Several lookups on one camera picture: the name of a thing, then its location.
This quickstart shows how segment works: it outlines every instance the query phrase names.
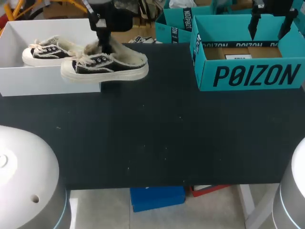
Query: black canvas sneaker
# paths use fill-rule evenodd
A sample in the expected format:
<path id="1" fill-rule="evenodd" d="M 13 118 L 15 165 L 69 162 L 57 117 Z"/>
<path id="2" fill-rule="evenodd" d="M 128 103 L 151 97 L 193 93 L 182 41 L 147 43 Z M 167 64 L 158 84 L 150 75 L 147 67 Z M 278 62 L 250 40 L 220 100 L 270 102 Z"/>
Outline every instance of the black canvas sneaker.
<path id="1" fill-rule="evenodd" d="M 22 60 L 30 66 L 60 65 L 71 50 L 82 50 L 81 46 L 73 44 L 61 36 L 53 36 L 45 41 L 35 40 L 22 53 Z"/>
<path id="2" fill-rule="evenodd" d="M 61 76 L 72 82 L 99 83 L 133 81 L 148 73 L 147 57 L 110 38 L 111 54 L 102 53 L 98 42 L 89 44 L 83 52 L 71 53 L 61 64 Z"/>

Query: white shoe sole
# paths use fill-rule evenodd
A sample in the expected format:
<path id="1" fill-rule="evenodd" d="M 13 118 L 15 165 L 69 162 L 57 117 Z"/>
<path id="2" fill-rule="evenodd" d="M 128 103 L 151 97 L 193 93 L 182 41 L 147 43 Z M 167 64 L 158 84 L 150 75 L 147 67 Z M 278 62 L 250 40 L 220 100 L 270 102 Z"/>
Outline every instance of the white shoe sole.
<path id="1" fill-rule="evenodd" d="M 33 58 L 31 54 L 31 49 L 27 48 L 22 53 L 22 60 L 25 64 L 30 66 L 59 66 L 63 61 L 63 58 L 60 59 L 36 59 Z"/>
<path id="2" fill-rule="evenodd" d="M 93 73 L 93 74 L 78 74 L 72 68 L 72 63 L 69 68 L 66 64 L 61 65 L 61 76 L 64 79 L 74 83 L 101 83 L 106 81 L 135 81 L 144 78 L 148 74 L 148 63 L 142 68 L 126 71 L 118 71 L 113 73 Z"/>

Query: white shoebox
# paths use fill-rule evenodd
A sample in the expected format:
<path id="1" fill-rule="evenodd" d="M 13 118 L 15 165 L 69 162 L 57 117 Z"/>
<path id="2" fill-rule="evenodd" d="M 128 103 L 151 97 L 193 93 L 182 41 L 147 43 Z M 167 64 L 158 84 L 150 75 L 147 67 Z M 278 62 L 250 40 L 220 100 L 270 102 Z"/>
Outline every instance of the white shoebox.
<path id="1" fill-rule="evenodd" d="M 61 77 L 60 66 L 31 67 L 22 52 L 35 39 L 61 35 L 85 46 L 97 39 L 88 19 L 10 21 L 0 36 L 0 93 L 2 96 L 100 92 L 98 83 L 70 83 Z"/>

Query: white table leg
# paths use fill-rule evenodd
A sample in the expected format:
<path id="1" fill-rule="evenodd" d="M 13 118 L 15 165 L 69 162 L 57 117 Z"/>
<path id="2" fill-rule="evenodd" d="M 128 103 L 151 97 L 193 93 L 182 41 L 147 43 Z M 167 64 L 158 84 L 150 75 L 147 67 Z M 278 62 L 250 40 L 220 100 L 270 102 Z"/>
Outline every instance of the white table leg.
<path id="1" fill-rule="evenodd" d="M 249 185 L 239 186 L 246 229 L 258 229 L 272 212 L 273 199 L 279 184 L 273 184 L 264 195 L 263 199 L 254 207 Z"/>

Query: screw hole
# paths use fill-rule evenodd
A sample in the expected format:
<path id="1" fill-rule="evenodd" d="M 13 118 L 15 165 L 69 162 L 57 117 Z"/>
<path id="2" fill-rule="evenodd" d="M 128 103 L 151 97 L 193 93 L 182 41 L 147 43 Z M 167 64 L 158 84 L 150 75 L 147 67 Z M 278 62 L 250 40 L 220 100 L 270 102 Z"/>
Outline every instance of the screw hole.
<path id="1" fill-rule="evenodd" d="M 31 196 L 30 199 L 35 204 L 39 203 L 39 197 L 37 195 Z"/>

